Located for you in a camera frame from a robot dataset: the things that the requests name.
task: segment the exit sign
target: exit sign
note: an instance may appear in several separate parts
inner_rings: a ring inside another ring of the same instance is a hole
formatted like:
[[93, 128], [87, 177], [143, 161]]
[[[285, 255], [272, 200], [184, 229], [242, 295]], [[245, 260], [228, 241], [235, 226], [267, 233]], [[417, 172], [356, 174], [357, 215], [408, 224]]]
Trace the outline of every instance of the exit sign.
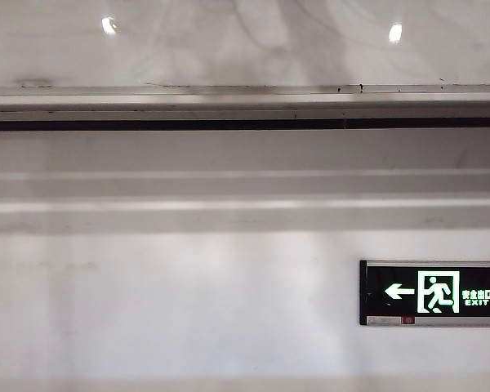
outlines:
[[361, 261], [362, 325], [489, 326], [490, 262]]

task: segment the ceiling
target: ceiling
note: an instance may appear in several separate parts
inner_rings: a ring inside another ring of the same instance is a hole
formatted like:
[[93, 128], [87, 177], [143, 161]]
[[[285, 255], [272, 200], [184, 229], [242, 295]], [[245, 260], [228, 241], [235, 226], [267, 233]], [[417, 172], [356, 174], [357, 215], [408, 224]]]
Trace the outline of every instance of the ceiling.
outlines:
[[490, 85], [490, 0], [0, 0], [0, 87], [360, 83]]

